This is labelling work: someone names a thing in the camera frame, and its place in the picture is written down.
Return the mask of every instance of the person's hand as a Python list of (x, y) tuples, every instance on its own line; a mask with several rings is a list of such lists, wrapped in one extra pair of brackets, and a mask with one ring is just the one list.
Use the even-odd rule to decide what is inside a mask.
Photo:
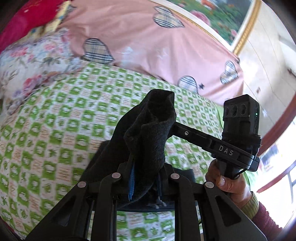
[(249, 190), (249, 186), (243, 175), (240, 175), (238, 179), (232, 180), (227, 177), (223, 177), (216, 165), (216, 160), (213, 160), (205, 175), (207, 181), (215, 183), (222, 191), (229, 192), (230, 199), (240, 209), (245, 206), (252, 198), (252, 193)]

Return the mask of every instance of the silver rivet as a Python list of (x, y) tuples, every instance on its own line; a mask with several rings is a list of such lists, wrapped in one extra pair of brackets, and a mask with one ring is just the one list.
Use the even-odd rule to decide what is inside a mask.
[(79, 188), (84, 188), (86, 186), (86, 182), (82, 181), (77, 184)]
[(113, 178), (120, 178), (121, 174), (119, 172), (112, 173)]
[(178, 173), (173, 173), (173, 174), (171, 174), (171, 178), (172, 179), (179, 179), (180, 175)]
[(214, 183), (212, 183), (212, 182), (206, 182), (206, 183), (205, 183), (205, 186), (206, 186), (207, 188), (213, 188), (213, 187), (214, 187)]

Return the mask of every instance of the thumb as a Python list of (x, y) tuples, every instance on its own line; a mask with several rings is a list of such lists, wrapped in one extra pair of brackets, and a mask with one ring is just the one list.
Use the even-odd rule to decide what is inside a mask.
[(230, 178), (220, 176), (220, 178), (216, 179), (216, 185), (224, 192), (236, 193), (238, 190), (236, 180), (232, 180)]

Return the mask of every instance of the heart pattern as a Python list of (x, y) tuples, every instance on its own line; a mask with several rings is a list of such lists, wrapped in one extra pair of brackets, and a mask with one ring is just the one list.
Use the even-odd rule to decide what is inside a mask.
[(83, 58), (100, 64), (109, 64), (114, 61), (108, 47), (99, 39), (87, 39), (83, 45)]
[(198, 88), (197, 88), (196, 81), (191, 76), (185, 75), (182, 78), (180, 78), (178, 81), (178, 86), (183, 89), (186, 89), (188, 91), (198, 94)]
[(177, 19), (168, 8), (156, 6), (154, 9), (158, 13), (154, 14), (153, 20), (159, 26), (164, 28), (184, 28), (184, 24)]
[(225, 71), (220, 76), (220, 81), (222, 84), (228, 84), (233, 80), (238, 78), (237, 70), (235, 65), (231, 61), (225, 63)]

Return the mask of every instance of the green checkered bedsheet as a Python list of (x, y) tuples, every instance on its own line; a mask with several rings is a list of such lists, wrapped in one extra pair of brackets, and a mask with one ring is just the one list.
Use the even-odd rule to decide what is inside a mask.
[[(221, 137), (215, 105), (151, 76), (83, 62), (83, 70), (36, 91), (0, 132), (0, 215), (26, 236), (77, 183), (119, 119), (154, 88), (175, 92), (177, 121)], [(193, 169), (198, 183), (212, 158), (178, 137), (166, 161)], [(174, 212), (118, 212), (118, 240), (174, 240)]]

